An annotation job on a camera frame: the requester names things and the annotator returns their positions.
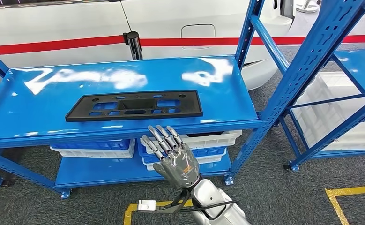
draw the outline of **red stripe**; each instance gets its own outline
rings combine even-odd
[[[305,37],[274,37],[277,45],[300,45]],[[221,38],[142,38],[143,47],[154,46],[204,46],[204,45],[237,45],[237,37]],[[112,45],[124,43],[122,35],[106,37],[90,37],[61,41],[46,41],[16,45],[0,45],[0,55],[16,53],[33,53],[60,49],[81,48],[98,45]],[[343,43],[365,43],[365,35],[347,36]],[[251,45],[263,45],[259,37],[254,37]]]

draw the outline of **gray robot hand palm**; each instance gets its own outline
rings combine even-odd
[[[161,135],[153,126],[148,126],[148,130],[157,139],[161,150],[147,136],[142,136],[143,141],[160,160],[153,165],[153,168],[176,188],[192,186],[199,179],[199,163],[191,149],[182,142],[172,127],[167,126],[171,135],[160,125],[156,128]]]

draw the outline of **gray carpet floor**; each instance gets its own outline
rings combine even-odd
[[[365,45],[343,45],[345,49]],[[298,48],[283,47],[291,60]],[[334,63],[324,70],[337,71]],[[280,74],[250,95],[258,110],[272,95]],[[234,158],[246,140],[245,131],[231,146]],[[60,162],[57,152],[47,146],[7,150],[5,155],[50,179]],[[293,159],[291,147],[281,127],[274,127],[262,140],[240,173],[235,185],[225,186],[222,178],[211,180],[232,199],[239,200],[246,218],[254,225],[338,225],[341,224],[324,189],[365,185],[365,156],[312,160],[299,172],[288,172],[283,165]],[[69,199],[40,186],[13,177],[15,185],[0,189],[0,224],[121,225],[130,203],[139,199],[171,200],[178,193],[166,181],[129,183],[75,188]],[[349,223],[365,224],[365,194],[342,196],[340,201]],[[189,214],[158,215],[133,213],[133,225],[193,225]]]

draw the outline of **blue storage bin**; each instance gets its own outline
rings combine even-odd
[[[79,142],[52,144],[54,149],[98,149],[98,150],[127,150],[131,139],[119,139],[99,142]]]
[[[143,146],[140,142],[138,144],[138,154],[142,157],[142,161],[145,164],[156,163],[159,162],[159,159],[155,156],[155,154],[149,154],[146,152],[145,146]],[[206,149],[194,149],[192,153],[195,157],[211,157],[211,156],[219,156],[225,153],[226,146],[214,147],[214,148],[206,148]]]

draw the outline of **caster wheel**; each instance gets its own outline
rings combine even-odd
[[[283,169],[285,169],[287,171],[291,171],[292,170],[290,164],[283,165]]]
[[[1,185],[0,185],[0,187],[2,187],[2,188],[7,188],[7,187],[9,187],[9,186],[12,186],[12,185],[14,185],[14,181],[12,181],[12,180],[4,180],[2,183],[1,183]]]

